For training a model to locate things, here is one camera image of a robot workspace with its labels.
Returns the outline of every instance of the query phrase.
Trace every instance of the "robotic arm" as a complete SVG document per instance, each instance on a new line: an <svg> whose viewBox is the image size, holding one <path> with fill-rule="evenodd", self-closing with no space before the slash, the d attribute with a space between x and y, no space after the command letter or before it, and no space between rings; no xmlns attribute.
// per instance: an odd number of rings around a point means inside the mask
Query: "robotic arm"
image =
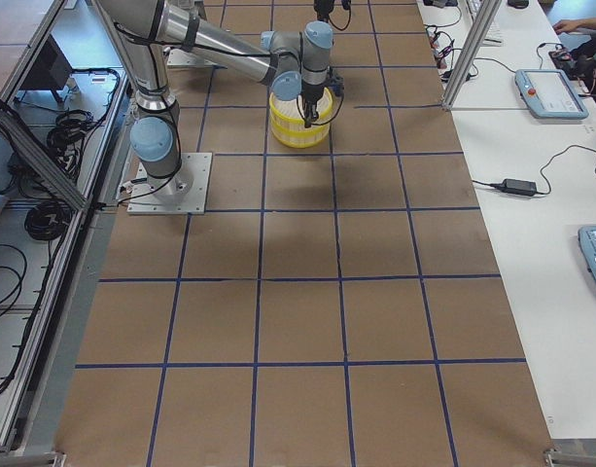
<svg viewBox="0 0 596 467"><path fill-rule="evenodd" d="M166 110L170 94L162 45L194 52L214 63L271 86L281 100L302 96L305 124L317 120L316 105L328 78L332 29L321 21L303 33L264 32L256 47L166 0L98 0L123 36L132 68L138 105L150 112Z"/></svg>
<svg viewBox="0 0 596 467"><path fill-rule="evenodd" d="M204 202L190 204L195 180L208 178L208 170L195 163L195 154L182 158L177 131L179 105L170 91L163 49L176 47L243 73L270 86L280 100L301 96L304 125L319 116L317 102L329 82L333 31L313 21L303 32L267 31L262 46L254 46L200 16L167 0L97 0L123 66L135 88L137 118L130 126L131 147L146 171L145 198L149 213L201 212Z"/></svg>

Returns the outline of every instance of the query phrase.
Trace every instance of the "power adapter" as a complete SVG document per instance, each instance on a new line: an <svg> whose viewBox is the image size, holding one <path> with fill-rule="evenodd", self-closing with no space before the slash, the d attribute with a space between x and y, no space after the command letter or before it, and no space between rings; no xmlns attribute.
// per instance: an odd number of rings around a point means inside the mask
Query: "power adapter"
<svg viewBox="0 0 596 467"><path fill-rule="evenodd" d="M536 183L527 180L506 178L502 183L490 183L489 186L500 192L511 195L520 195L522 197L534 197L539 194Z"/></svg>
<svg viewBox="0 0 596 467"><path fill-rule="evenodd" d="M440 75L440 80L443 83L448 83L449 82L449 79L451 78L451 73L453 73L453 70L452 69L445 71L444 73L442 73ZM466 75L466 81L470 81L472 77L473 77L473 75L471 75L470 73L468 73Z"/></svg>

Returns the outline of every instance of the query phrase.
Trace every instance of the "silver metal plate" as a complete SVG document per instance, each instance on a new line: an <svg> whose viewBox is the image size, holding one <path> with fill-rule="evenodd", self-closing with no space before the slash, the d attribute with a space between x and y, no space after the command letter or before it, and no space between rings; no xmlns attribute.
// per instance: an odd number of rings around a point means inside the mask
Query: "silver metal plate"
<svg viewBox="0 0 596 467"><path fill-rule="evenodd" d="M213 61L205 60L200 56L188 54L179 49L174 49L168 57L168 68L208 68L214 66Z"/></svg>
<svg viewBox="0 0 596 467"><path fill-rule="evenodd" d="M207 201L207 189L209 186L209 174L211 172L211 153L183 153L183 169L188 169L193 174L193 185L181 199L175 204L166 204L164 200L158 199L155 195L147 195L143 198L133 199L129 203L127 212L129 214L204 214ZM140 164L137 178L146 177L146 170ZM136 185L133 188L132 197L145 195L151 191L147 184Z"/></svg>

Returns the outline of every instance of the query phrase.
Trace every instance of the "white table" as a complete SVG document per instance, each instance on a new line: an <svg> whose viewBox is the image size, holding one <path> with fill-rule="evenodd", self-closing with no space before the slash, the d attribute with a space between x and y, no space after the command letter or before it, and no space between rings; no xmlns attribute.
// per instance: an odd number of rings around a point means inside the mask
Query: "white table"
<svg viewBox="0 0 596 467"><path fill-rule="evenodd" d="M466 7L460 6L462 21L444 29L456 47L470 27ZM420 9L426 23L446 24L458 15L454 8ZM525 10L503 5L496 21L504 45L483 47L478 56L514 70L538 68L537 45L557 40L537 0ZM549 50L543 48L543 56ZM590 117L582 122L542 123L523 110L511 73L497 63L477 65L479 77L464 85L452 112L473 179L534 180L543 191L539 169L553 154L571 144L596 149L591 99L585 100ZM546 198L476 189L554 439L596 438L596 286L577 240L581 226L596 224L595 164L596 155L580 149L556 159L545 171L553 186Z"/></svg>

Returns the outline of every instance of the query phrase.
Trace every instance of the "person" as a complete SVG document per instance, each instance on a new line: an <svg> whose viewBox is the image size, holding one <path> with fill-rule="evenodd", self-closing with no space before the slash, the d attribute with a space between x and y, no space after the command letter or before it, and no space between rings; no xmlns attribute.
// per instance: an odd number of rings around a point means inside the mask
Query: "person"
<svg viewBox="0 0 596 467"><path fill-rule="evenodd" d="M596 31L596 18L582 19L561 19L552 25L557 34L569 34L578 30L591 29ZM585 82L590 94L596 102L596 35L591 39L570 51L570 57L576 63L574 74Z"/></svg>
<svg viewBox="0 0 596 467"><path fill-rule="evenodd" d="M552 28L557 34L575 32L580 28L596 30L596 18L561 19Z"/></svg>

